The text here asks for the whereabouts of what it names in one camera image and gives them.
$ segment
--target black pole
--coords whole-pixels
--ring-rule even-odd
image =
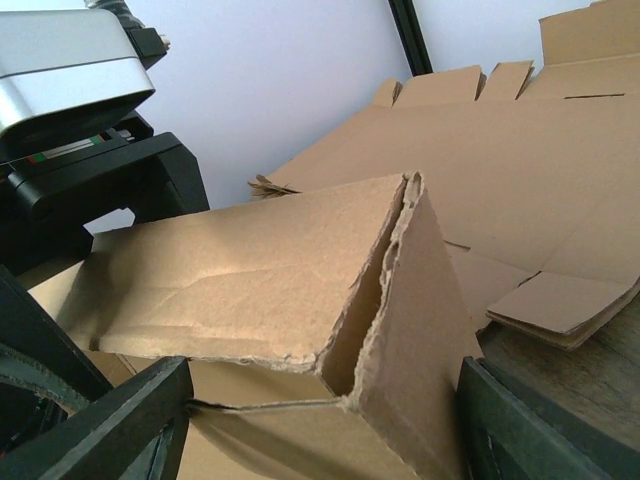
[[[389,0],[400,40],[413,76],[433,73],[413,0]]]

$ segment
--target wooden surface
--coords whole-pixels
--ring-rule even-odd
[[[483,332],[480,344],[493,364],[640,449],[640,295],[572,352],[499,325]]]

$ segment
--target torn cardboard edge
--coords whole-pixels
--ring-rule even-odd
[[[496,305],[490,306],[487,316],[491,320],[496,320],[497,322],[513,327],[516,330],[539,338],[547,343],[558,345],[565,350],[573,350],[582,345],[589,337],[591,337],[591,335],[613,319],[613,317],[615,317],[620,310],[626,307],[638,293],[640,293],[640,282],[636,283],[631,290],[627,290],[622,293],[591,319],[572,328],[565,334],[559,334],[540,328],[533,323],[527,323],[521,319],[498,313],[502,308],[502,302],[498,302]]]
[[[268,198],[283,197],[284,195],[292,195],[297,192],[288,188],[286,185],[280,187],[271,182],[264,175],[256,175],[256,179],[247,182],[251,187],[251,196],[260,200],[266,200]]]
[[[402,92],[404,86],[395,78],[389,78],[385,80],[378,90],[376,90],[371,105],[378,107],[391,108],[398,99],[398,96]]]

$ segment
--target silver metal panel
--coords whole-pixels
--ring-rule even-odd
[[[138,57],[0,78],[0,136],[42,115],[154,88]]]
[[[0,78],[122,58],[137,55],[106,10],[0,12]]]

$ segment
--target corrugated cardboard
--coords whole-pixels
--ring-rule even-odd
[[[31,293],[134,370],[190,358],[211,407],[183,480],[465,477],[453,395],[480,350],[419,174],[102,234]]]
[[[575,348],[640,288],[639,24],[640,2],[597,2],[541,21],[534,79],[530,62],[486,85],[479,67],[425,75],[382,108],[388,82],[256,186],[423,172],[478,328]]]

